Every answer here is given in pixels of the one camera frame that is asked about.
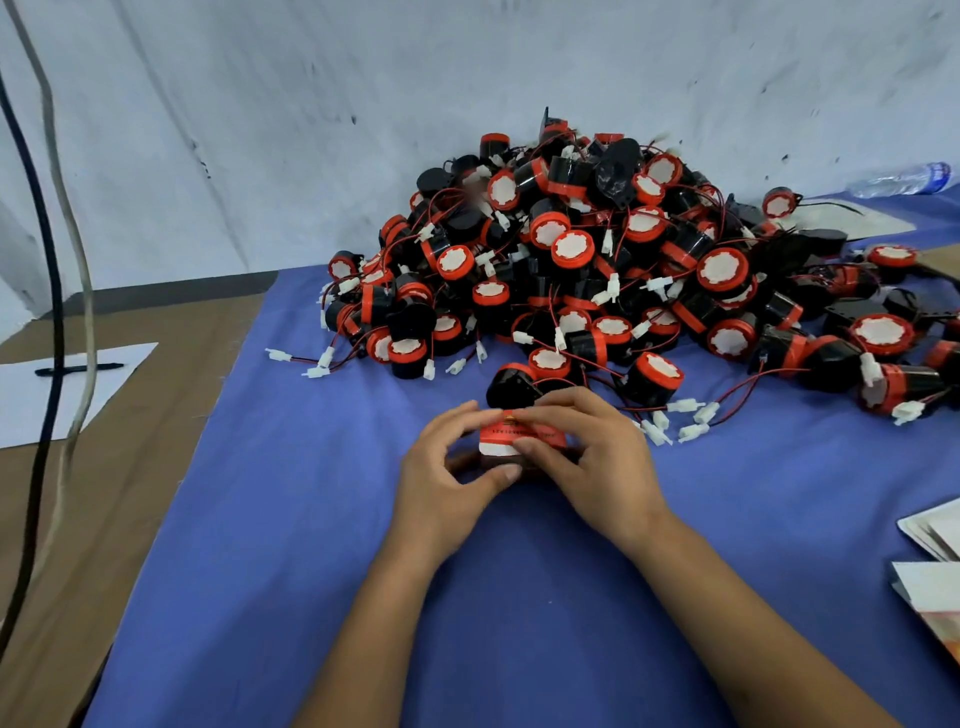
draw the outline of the forearm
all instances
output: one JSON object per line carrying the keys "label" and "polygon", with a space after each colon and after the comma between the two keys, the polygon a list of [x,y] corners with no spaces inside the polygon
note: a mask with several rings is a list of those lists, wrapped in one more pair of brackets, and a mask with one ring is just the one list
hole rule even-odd
{"label": "forearm", "polygon": [[394,728],[433,570],[384,545],[353,600],[295,728]]}
{"label": "forearm", "polygon": [[678,519],[628,555],[741,726],[898,725]]}

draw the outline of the hand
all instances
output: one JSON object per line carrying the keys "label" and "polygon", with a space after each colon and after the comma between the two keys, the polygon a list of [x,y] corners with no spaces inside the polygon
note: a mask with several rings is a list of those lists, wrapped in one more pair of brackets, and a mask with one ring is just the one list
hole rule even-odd
{"label": "hand", "polygon": [[484,508],[519,478],[521,467],[501,465],[462,485],[451,470],[475,461],[476,453],[447,459],[447,450],[465,433],[502,419],[503,410],[481,411],[476,401],[469,401],[423,429],[403,458],[385,548],[432,575],[460,547]]}
{"label": "hand", "polygon": [[650,450],[633,423],[583,387],[551,392],[513,414],[524,423],[552,425],[583,443],[576,465],[536,438],[517,440],[514,447],[553,478],[584,521],[634,558],[670,511]]}

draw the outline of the table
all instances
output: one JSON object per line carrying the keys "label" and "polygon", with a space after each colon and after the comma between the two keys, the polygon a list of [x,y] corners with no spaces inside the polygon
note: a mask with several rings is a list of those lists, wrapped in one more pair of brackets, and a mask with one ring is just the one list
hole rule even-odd
{"label": "table", "polygon": [[[954,197],[877,206],[912,206],[924,229],[898,239],[932,247],[960,239]],[[387,527],[401,454],[433,416],[482,400],[518,356],[492,344],[484,364],[433,382],[370,360],[308,380],[263,350],[324,350],[323,283],[320,268],[283,271],[268,293],[140,574],[87,728],[287,725]],[[946,281],[926,283],[933,301],[957,306]],[[744,377],[689,341],[669,356],[686,371],[680,397],[709,400]],[[852,397],[771,379],[727,425],[654,450],[670,505],[905,725],[947,724],[960,715],[960,674],[888,586],[888,565],[924,558],[897,518],[960,496],[960,414],[895,427]],[[556,488],[531,483],[498,497],[438,573],[403,724],[732,719],[626,559]]]}

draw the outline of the plastic bottle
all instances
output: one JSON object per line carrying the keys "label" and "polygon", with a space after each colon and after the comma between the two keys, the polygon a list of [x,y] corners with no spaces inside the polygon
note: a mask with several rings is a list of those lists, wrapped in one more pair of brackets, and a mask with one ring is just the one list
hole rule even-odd
{"label": "plastic bottle", "polygon": [[890,197],[892,195],[932,195],[960,182],[954,168],[944,161],[911,164],[901,169],[885,170],[851,182],[847,191],[854,197]]}

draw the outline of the black cable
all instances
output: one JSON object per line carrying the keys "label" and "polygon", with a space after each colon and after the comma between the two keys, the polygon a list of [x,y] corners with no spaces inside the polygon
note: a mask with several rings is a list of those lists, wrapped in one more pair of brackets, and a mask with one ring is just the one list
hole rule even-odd
{"label": "black cable", "polygon": [[850,212],[855,212],[856,214],[863,217],[863,212],[858,210],[856,207],[850,207],[849,205],[844,205],[843,203],[803,203],[802,205],[797,205],[797,207],[813,207],[816,205],[833,205],[834,207],[842,207],[843,209],[849,210]]}
{"label": "black cable", "polygon": [[20,155],[23,171],[27,175],[30,185],[30,194],[34,198],[36,220],[40,227],[40,238],[43,241],[43,256],[47,263],[47,274],[50,277],[50,300],[53,305],[54,320],[54,375],[50,382],[50,396],[47,398],[47,410],[43,415],[43,427],[40,429],[40,439],[36,443],[34,467],[30,474],[30,492],[27,495],[27,515],[23,528],[23,551],[20,554],[20,569],[16,575],[16,585],[10,597],[10,606],[3,626],[0,627],[0,662],[7,652],[13,628],[20,617],[23,602],[27,597],[27,588],[30,586],[30,577],[34,570],[36,559],[36,536],[40,522],[40,499],[43,496],[43,475],[47,468],[47,455],[50,452],[50,440],[54,433],[54,422],[57,420],[57,409],[60,407],[60,391],[63,387],[63,291],[60,288],[60,270],[57,266],[57,249],[54,247],[54,237],[50,231],[50,218],[43,203],[43,191],[40,189],[40,180],[36,176],[34,160],[30,156],[27,140],[23,130],[13,112],[7,87],[0,74],[0,108],[13,137],[13,144]]}

